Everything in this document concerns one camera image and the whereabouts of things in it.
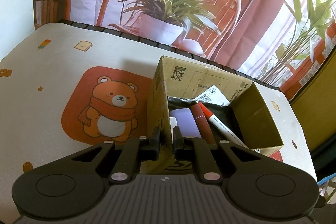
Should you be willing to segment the dark red lipstick tube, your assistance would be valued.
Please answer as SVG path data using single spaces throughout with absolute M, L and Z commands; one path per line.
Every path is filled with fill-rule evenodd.
M 200 107 L 199 104 L 194 104 L 190 106 L 190 110 L 192 112 L 192 115 L 194 117 L 195 123 L 197 124 L 198 130 L 200 132 L 200 135 L 207 144 L 215 145 L 216 141 L 213 136 L 213 133 L 210 129 L 210 126 L 208 124 L 208 121 Z

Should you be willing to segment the lavender rectangular power bank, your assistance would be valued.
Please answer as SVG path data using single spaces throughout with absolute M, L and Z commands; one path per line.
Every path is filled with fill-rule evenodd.
M 170 118 L 175 118 L 177 120 L 177 126 L 183 137 L 192 136 L 201 138 L 201 134 L 189 108 L 171 110 L 169 114 Z

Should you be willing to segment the red capped white marker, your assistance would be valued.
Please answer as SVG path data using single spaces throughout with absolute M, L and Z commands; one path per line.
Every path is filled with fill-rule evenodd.
M 205 115 L 206 119 L 212 123 L 218 131 L 225 136 L 228 141 L 240 145 L 244 148 L 247 146 L 213 113 L 211 112 L 204 104 L 198 102 L 197 105 L 201 107 L 203 114 Z

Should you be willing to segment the brown SF cardboard box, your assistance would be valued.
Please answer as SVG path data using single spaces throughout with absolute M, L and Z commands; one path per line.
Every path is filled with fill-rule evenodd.
M 269 156 L 283 147 L 281 130 L 276 123 L 276 100 L 266 96 L 268 92 L 275 95 L 276 90 L 208 65 L 162 56 L 147 99 L 147 131 L 159 127 L 163 145 L 157 161 L 142 163 L 142 173 L 189 171 L 186 162 L 175 164 L 172 155 L 167 98 L 194 99 L 213 85 L 229 100 L 249 148 L 259 148 L 263 155 Z

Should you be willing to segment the printed living room backdrop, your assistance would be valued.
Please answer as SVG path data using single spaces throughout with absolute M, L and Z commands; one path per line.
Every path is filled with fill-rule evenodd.
M 175 47 L 297 93 L 335 50 L 335 0 L 34 0 L 61 19 Z

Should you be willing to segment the black plastic bag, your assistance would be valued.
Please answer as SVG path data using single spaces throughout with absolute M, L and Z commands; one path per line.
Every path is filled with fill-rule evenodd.
M 175 109 L 182 109 L 182 108 L 189 108 L 191 105 L 197 104 L 195 100 L 187 100 L 184 98 L 177 98 L 177 97 L 167 97 L 167 102 L 169 106 L 169 112 Z M 239 124 L 237 122 L 236 116 L 234 111 L 229 106 L 220 106 L 215 105 L 212 103 L 203 103 L 211 112 L 213 112 L 229 129 L 233 131 L 233 133 L 243 141 L 243 135 L 240 130 Z M 218 129 L 208 121 L 210 129 L 213 133 L 215 139 L 218 139 L 220 135 L 222 135 Z

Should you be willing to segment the white printed card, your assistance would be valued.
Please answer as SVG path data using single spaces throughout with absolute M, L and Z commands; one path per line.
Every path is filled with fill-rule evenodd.
M 206 91 L 194 98 L 199 102 L 207 102 L 220 106 L 229 106 L 230 101 L 224 96 L 216 85 L 211 86 Z

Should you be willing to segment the cartoon printed table mat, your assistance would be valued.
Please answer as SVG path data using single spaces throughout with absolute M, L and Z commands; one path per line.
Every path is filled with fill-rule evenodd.
M 78 120 L 99 77 L 137 86 L 138 127 L 131 134 L 147 129 L 147 99 L 162 56 L 220 69 L 161 47 L 62 23 L 40 27 L 2 59 L 1 68 L 9 71 L 1 77 L 4 223 L 19 217 L 11 188 L 25 162 L 38 167 L 100 141 L 86 135 Z

